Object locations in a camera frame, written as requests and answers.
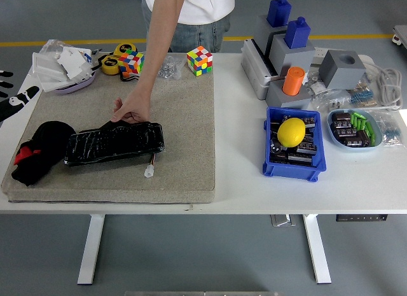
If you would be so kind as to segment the person's hand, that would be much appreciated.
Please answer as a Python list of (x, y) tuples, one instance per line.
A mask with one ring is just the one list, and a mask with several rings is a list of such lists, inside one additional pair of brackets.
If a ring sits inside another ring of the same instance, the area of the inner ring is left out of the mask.
[(136, 86), (128, 97), (123, 101), (118, 97), (114, 101), (112, 122), (123, 120), (128, 123), (140, 123), (150, 120), (152, 88)]

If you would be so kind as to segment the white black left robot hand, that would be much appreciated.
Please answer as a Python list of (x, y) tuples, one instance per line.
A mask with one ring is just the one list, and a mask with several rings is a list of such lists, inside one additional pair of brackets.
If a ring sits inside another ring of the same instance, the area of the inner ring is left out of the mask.
[(24, 108), (27, 103), (39, 92), (38, 86), (31, 86), (15, 96), (8, 97), (8, 94), (1, 91), (1, 122), (13, 116)]

